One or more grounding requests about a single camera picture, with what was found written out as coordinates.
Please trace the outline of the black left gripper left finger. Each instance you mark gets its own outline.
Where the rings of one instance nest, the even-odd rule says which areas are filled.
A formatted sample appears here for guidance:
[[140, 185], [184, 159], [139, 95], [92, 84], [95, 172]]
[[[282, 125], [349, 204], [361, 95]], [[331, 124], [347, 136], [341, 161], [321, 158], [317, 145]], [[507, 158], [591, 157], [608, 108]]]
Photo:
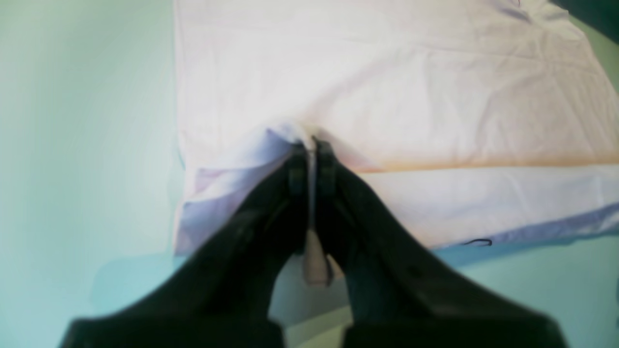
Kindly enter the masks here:
[[117, 313], [77, 319], [62, 348], [283, 348], [268, 318], [281, 268], [304, 243], [308, 153], [285, 163], [167, 281]]

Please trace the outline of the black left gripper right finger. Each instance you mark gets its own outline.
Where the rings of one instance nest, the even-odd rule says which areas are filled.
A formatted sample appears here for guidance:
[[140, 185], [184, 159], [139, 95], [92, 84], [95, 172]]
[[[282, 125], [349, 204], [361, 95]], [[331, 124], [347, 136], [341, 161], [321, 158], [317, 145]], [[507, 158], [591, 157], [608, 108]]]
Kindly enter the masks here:
[[354, 323], [344, 348], [565, 348], [558, 324], [467, 279], [423, 247], [315, 141], [312, 210], [342, 267]]

